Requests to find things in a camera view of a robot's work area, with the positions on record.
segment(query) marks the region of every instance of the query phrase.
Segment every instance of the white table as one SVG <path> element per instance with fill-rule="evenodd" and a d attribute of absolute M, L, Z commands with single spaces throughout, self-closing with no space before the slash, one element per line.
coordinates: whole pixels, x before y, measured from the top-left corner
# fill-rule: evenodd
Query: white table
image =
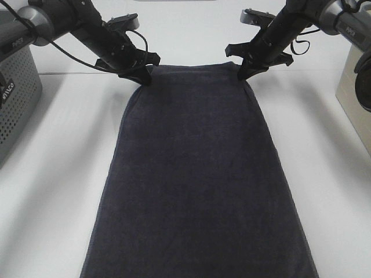
<path fill-rule="evenodd" d="M 163 64 L 178 65 L 230 61 L 227 44 L 248 41 L 258 30 L 239 23 L 241 10 L 276 14 L 284 2 L 94 1 L 105 19 L 137 12 L 150 51 Z M 291 67 L 272 68 L 249 83 L 320 277 L 369 278 L 371 157 L 335 98 L 350 44 L 320 33 L 308 39 L 311 50 Z M 71 36 L 59 43 L 94 63 Z M 44 90 L 0 169 L 0 277 L 77 278 L 123 110 L 138 85 L 93 73 L 51 47 L 32 51 Z"/>

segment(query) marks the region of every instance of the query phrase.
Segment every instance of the silver device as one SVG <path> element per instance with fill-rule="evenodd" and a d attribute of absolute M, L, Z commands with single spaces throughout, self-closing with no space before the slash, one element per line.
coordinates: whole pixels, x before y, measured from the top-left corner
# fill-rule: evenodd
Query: silver device
<path fill-rule="evenodd" d="M 13 20 L 0 10 L 0 28 Z M 34 111 L 42 84 L 29 47 L 0 63 L 0 167 Z"/>

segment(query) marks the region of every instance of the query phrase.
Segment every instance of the cable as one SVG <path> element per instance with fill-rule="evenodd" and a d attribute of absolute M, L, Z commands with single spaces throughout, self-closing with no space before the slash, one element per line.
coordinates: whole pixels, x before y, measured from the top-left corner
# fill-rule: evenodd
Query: cable
<path fill-rule="evenodd" d="M 25 21 L 22 17 L 20 17 L 17 12 L 5 1 L 5 0 L 0 0 L 0 3 L 19 21 L 21 22 L 24 26 L 27 27 L 27 29 L 37 38 L 38 36 L 41 37 L 37 30 L 36 30 L 36 27 L 35 25 L 33 25 L 33 23 L 31 23 L 30 21 Z M 109 70 L 109 69 L 104 69 L 104 68 L 100 68 L 100 67 L 97 67 L 95 65 L 91 65 L 87 62 L 84 62 L 82 60 L 80 60 L 79 58 L 76 58 L 75 56 L 73 56 L 72 54 L 70 54 L 68 51 L 64 50 L 62 47 L 60 47 L 57 43 L 53 42 L 52 40 L 48 39 L 48 38 L 44 38 L 44 37 L 41 37 L 43 38 L 44 40 L 46 40 L 47 42 L 49 42 L 51 45 L 53 45 L 56 49 L 58 49 L 59 51 L 61 51 L 63 54 L 65 54 L 66 56 L 68 56 L 69 58 L 71 58 L 72 60 L 86 66 L 86 67 L 89 67 L 89 68 L 93 68 L 94 70 L 98 70 L 98 71 L 103 71 L 103 72 L 108 72 L 108 73 L 111 73 L 111 74 L 118 74 L 118 75 L 127 75 L 135 70 L 138 70 L 142 67 L 144 67 L 146 64 L 147 64 L 147 59 L 148 59 L 148 42 L 146 40 L 146 38 L 139 32 L 135 31 L 135 30 L 128 30 L 136 35 L 138 35 L 145 43 L 146 45 L 146 50 L 145 50 L 145 54 L 144 54 L 144 59 L 143 59 L 143 62 L 140 63 L 139 65 L 137 66 L 134 66 L 132 68 L 129 68 L 127 70 L 124 70 L 124 71 L 113 71 L 113 70 Z"/>
<path fill-rule="evenodd" d="M 312 30 L 312 31 L 308 31 L 308 32 L 300 33 L 300 34 L 298 34 L 298 36 L 303 36 L 303 35 L 313 34 L 313 33 L 316 33 L 316 32 L 320 32 L 320 30 L 321 30 L 321 29 L 316 29 L 316 30 Z M 307 43 L 307 44 L 308 44 L 308 48 L 307 48 L 307 50 L 304 51 L 304 52 L 302 52 L 302 53 L 298 53 L 298 52 L 296 52 L 296 51 L 295 51 L 295 47 L 294 47 L 294 41 L 295 41 L 296 43 Z M 290 44 L 291 51 L 292 51 L 292 53 L 293 53 L 294 55 L 297 55 L 297 56 L 304 55 L 304 54 L 306 54 L 306 53 L 309 51 L 309 49 L 310 49 L 310 47 L 311 47 L 311 42 L 310 42 L 310 41 L 306 41 L 306 40 L 298 41 L 297 38 L 296 38 L 294 41 L 292 41 L 291 44 Z"/>

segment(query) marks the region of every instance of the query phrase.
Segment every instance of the logo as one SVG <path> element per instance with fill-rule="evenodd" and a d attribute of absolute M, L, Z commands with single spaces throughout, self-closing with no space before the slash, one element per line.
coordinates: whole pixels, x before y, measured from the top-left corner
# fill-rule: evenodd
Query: logo
<path fill-rule="evenodd" d="M 350 34 L 351 36 L 355 36 L 355 31 L 350 28 L 350 27 L 347 27 L 346 31 L 348 32 L 348 34 Z"/>
<path fill-rule="evenodd" d="M 13 48 L 16 48 L 17 46 L 20 46 L 23 43 L 23 38 L 19 38 L 15 42 L 13 42 Z"/>
<path fill-rule="evenodd" d="M 6 103 L 10 95 L 14 92 L 14 89 L 16 88 L 15 83 L 13 80 L 9 80 L 9 82 L 5 85 L 2 93 L 1 93 L 1 100 L 2 103 Z"/>

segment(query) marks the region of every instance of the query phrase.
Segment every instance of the towel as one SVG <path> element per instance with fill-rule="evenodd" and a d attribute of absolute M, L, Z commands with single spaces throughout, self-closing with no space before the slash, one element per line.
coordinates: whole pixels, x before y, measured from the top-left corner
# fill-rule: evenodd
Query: towel
<path fill-rule="evenodd" d="M 81 278 L 315 278 L 253 90 L 233 63 L 153 68 L 124 113 Z"/>

